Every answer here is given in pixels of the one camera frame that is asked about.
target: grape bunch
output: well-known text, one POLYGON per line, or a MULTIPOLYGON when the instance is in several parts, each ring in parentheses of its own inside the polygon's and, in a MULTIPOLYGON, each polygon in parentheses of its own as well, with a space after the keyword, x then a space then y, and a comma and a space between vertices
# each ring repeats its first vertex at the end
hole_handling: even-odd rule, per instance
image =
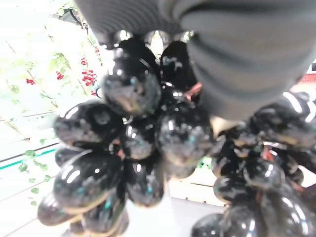
POLYGON ((316 173, 315 109, 285 92, 220 134, 209 154, 214 194, 228 208, 197 221, 191 237, 316 236, 316 185, 301 187, 299 168, 316 173))
POLYGON ((48 226, 69 222, 75 236, 122 235, 127 199, 157 205, 166 181, 190 176, 213 145, 184 42, 171 43, 160 65, 136 37, 113 50, 103 99, 77 104, 54 122, 61 170, 38 217, 48 226))

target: green stripe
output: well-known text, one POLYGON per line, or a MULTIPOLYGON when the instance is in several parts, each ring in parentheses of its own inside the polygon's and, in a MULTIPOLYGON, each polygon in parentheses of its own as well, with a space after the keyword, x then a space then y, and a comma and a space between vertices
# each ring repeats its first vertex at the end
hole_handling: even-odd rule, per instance
MULTIPOLYGON (((55 148, 55 149, 53 149, 53 150, 49 150, 49 151, 43 152, 43 153, 41 153, 41 154, 39 154, 39 155, 36 155, 35 157, 41 157, 41 156, 46 155, 46 154, 48 154, 48 153, 54 152, 54 151, 56 151, 56 150, 57 150, 57 149, 55 148)), ((14 163, 1 166, 1 167, 0 167, 0 170, 5 169, 5 168, 8 168, 8 167, 11 167, 11 166, 14 166, 14 165, 19 164, 19 163, 22 163, 23 161, 28 160, 28 159, 30 159, 30 158, 22 159, 22 160, 19 160, 19 161, 17 161, 17 162, 14 162, 14 163)))

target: gray sweater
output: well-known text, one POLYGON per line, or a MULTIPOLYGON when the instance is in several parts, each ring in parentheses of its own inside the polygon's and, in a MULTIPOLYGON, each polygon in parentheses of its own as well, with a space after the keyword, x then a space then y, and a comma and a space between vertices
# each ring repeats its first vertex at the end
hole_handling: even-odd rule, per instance
POLYGON ((288 90, 316 58, 316 0, 76 0, 101 44, 118 30, 193 30, 202 105, 230 120, 288 90))

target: gray sleeve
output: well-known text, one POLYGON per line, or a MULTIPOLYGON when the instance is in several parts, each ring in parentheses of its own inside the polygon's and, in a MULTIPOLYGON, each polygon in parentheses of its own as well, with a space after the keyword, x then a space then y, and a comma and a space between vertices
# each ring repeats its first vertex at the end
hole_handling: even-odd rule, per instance
POLYGON ((162 15, 195 36, 188 45, 201 102, 246 119, 277 99, 316 57, 315 0, 160 0, 162 15))

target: grape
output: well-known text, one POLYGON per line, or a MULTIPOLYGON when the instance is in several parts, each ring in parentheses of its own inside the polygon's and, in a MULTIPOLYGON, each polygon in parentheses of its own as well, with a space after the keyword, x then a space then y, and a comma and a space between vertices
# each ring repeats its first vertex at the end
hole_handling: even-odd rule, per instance
POLYGON ((285 92, 280 100, 256 112, 253 121, 266 141, 295 150, 311 149, 316 145, 315 109, 313 102, 285 92))
POLYGON ((316 152, 315 150, 307 150, 304 152, 287 150, 289 156, 293 158, 299 165, 304 166, 309 171, 316 174, 316 152))
POLYGON ((55 153, 55 162, 59 167, 69 161, 76 155, 84 152, 84 149, 79 149, 75 147, 60 147, 55 153))
POLYGON ((187 44, 172 42, 160 58, 162 80, 170 82, 180 90, 188 90, 197 83, 187 51, 187 44))
POLYGON ((164 162, 164 170, 169 178, 185 179, 191 176, 196 169, 196 166, 176 166, 167 160, 164 162))
POLYGON ((143 160, 124 160, 124 174, 129 199, 136 205, 158 204, 164 193, 164 173, 159 154, 143 160))
POLYGON ((70 223, 69 231, 75 237, 82 237, 85 235, 85 231, 84 231, 84 228, 82 226, 81 220, 77 221, 77 222, 70 223))
POLYGON ((220 237, 223 214, 210 214, 198 220, 191 230, 191 237, 220 237))
POLYGON ((188 99, 185 97, 184 93, 175 88, 170 83, 163 83, 161 89, 161 102, 159 105, 159 113, 164 113, 170 107, 173 107, 175 104, 179 104, 182 102, 189 103, 188 99))
POLYGON ((152 115, 161 98, 153 69, 145 61, 132 57, 115 59, 101 88, 108 105, 122 116, 152 115))
POLYGON ((228 139, 234 142, 234 145, 238 148, 253 148, 259 140, 257 134, 255 134, 249 123, 240 123, 238 126, 229 129, 225 132, 228 139))
POLYGON ((300 169, 297 169, 293 174, 289 175, 289 177, 299 185, 301 185, 304 181, 304 174, 300 169))
POLYGON ((130 38, 121 41, 119 46, 116 48, 115 53, 116 58, 131 56, 137 59, 143 59, 154 70, 158 81, 160 81, 160 68, 156 63, 156 57, 140 39, 130 38))
POLYGON ((255 193, 255 190, 247 186, 242 177, 235 174, 220 177, 214 184, 215 196, 225 203, 253 198, 255 193))
POLYGON ((57 137, 69 146, 107 147, 120 133, 122 118, 99 100, 78 104, 54 123, 57 137))
POLYGON ((57 226, 67 221, 78 219, 78 216, 64 212, 54 195, 48 194, 39 204, 38 219, 43 225, 57 226))
POLYGON ((269 237, 316 236, 315 215, 286 186, 264 193, 261 211, 269 228, 269 237))
POLYGON ((308 205, 316 215, 316 184, 304 189, 302 200, 308 205))
POLYGON ((291 157, 287 150, 279 148, 270 148, 270 154, 274 161, 284 170, 286 175, 294 174, 298 168, 297 162, 291 157))
POLYGON ((63 166, 54 182, 56 200, 70 214, 81 214, 103 202, 121 180, 120 157, 86 151, 63 166))
POLYGON ((243 174, 247 183, 263 190, 277 189, 284 182, 284 172, 275 163, 268 160, 250 160, 243 174))
POLYGON ((155 150, 155 124, 153 118, 133 121, 120 135, 123 151, 132 159, 144 159, 155 150))
POLYGON ((125 203, 125 184, 120 183, 104 202, 83 215, 84 229, 96 235, 111 235, 121 223, 125 203))
POLYGON ((213 131, 207 114, 198 107, 178 104, 159 118, 159 151, 176 166, 193 166, 211 148, 213 131))
POLYGON ((266 224, 252 200, 235 202, 224 213, 220 237, 249 236, 267 237, 266 224))
POLYGON ((221 149, 213 150, 212 172, 219 178, 221 176, 239 173, 241 160, 234 152, 234 144, 226 141, 221 149))

